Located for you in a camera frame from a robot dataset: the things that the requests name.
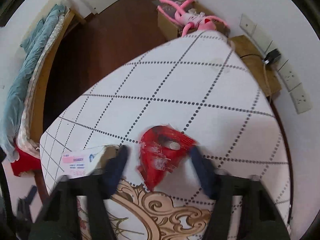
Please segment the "pink checkered mattress sheet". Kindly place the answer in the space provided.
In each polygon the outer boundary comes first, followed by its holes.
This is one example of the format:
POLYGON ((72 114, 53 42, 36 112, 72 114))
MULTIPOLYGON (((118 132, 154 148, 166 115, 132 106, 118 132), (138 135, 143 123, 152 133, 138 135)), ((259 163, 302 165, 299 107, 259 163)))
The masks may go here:
POLYGON ((36 159, 40 159, 40 137, 43 133, 44 100, 49 74, 56 51, 73 16, 70 10, 59 16, 28 81, 16 145, 18 150, 36 159))

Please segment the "white wall socket strip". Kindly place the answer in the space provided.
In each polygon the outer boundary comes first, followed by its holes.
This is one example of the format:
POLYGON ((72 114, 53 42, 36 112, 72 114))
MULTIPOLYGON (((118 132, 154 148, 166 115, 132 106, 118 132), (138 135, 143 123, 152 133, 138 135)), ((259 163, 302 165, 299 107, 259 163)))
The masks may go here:
MULTIPOLYGON (((263 56, 267 56, 268 53, 278 48, 270 35, 249 19, 247 15, 241 15, 239 27, 254 42, 263 56)), ((280 55, 280 57, 271 64, 271 67, 277 72, 289 92, 296 112, 301 114, 312 109, 310 96, 305 92, 303 85, 289 59, 284 55, 280 55)))

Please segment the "pink plush toy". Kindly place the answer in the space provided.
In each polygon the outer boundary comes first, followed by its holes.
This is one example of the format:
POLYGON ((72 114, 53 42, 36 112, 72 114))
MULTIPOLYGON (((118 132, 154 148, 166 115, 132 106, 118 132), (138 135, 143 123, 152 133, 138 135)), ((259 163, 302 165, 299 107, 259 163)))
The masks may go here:
POLYGON ((229 28, 226 21, 215 15, 205 15, 204 12, 198 13, 194 8, 186 11, 187 7, 195 2, 195 0, 185 0, 181 4, 178 4, 172 0, 159 1, 176 9, 174 17, 171 17, 160 5, 157 7, 157 10, 159 10, 167 19, 183 28, 181 34, 182 37, 186 36, 190 30, 217 30, 214 21, 221 22, 224 26, 229 28))

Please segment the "white pink paper box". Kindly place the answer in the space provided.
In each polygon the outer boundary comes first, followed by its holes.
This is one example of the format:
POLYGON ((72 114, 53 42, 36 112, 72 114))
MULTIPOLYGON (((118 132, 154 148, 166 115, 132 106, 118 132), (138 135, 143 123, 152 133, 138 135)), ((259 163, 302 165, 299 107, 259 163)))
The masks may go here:
POLYGON ((71 178, 84 177, 117 156, 119 145, 103 145, 66 153, 62 156, 61 167, 71 178))

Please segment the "red snack bag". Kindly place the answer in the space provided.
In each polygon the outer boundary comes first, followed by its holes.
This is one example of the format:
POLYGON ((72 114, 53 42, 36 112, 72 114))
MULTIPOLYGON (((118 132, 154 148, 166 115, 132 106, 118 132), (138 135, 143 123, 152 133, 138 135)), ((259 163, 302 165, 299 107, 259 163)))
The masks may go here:
POLYGON ((171 126, 153 126, 141 136, 139 145, 140 173, 149 191, 173 172, 197 142, 171 126))

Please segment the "cardboard box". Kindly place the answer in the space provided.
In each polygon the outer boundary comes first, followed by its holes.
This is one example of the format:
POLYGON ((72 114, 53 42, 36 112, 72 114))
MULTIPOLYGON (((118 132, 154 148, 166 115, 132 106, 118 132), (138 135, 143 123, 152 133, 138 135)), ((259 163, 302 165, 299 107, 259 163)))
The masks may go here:
MULTIPOLYGON (((204 12, 205 15, 215 15, 214 12, 207 9, 199 2, 193 2, 190 8, 194 8, 196 12, 204 12)), ((225 36, 229 36, 230 29, 223 25, 221 22, 214 21, 217 31, 221 32, 225 36)), ((157 25, 166 38, 167 41, 174 40, 181 36, 182 27, 174 24, 171 20, 167 19, 159 10, 157 10, 157 25)))

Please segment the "light blue duvet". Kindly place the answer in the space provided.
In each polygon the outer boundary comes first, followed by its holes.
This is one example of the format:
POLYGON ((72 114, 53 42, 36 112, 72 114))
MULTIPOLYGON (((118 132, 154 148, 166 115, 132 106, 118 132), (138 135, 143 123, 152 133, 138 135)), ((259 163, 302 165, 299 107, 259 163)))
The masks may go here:
POLYGON ((26 57, 8 91, 1 119, 1 149, 11 163, 19 159, 19 153, 15 150, 14 139, 20 127, 29 81, 50 35, 65 10, 66 7, 62 4, 54 5, 48 16, 39 20, 36 27, 21 44, 26 57))

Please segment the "red blanket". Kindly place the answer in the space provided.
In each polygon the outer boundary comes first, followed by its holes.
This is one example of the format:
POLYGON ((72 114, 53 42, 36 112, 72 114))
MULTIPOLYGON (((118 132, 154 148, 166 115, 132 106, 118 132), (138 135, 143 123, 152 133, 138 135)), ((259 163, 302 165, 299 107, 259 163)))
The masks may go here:
POLYGON ((32 155, 25 153, 15 145, 15 150, 19 155, 19 159, 11 163, 13 174, 20 177, 25 172, 36 171, 41 169, 41 161, 32 155))

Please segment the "black power adapter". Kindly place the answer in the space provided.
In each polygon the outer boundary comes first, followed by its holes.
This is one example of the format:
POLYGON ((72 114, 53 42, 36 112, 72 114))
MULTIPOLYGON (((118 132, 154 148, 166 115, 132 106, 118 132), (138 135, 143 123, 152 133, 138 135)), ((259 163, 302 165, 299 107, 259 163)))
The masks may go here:
POLYGON ((265 66, 269 66, 276 63, 280 58, 281 58, 281 53, 276 48, 266 54, 265 58, 263 59, 263 63, 265 66))

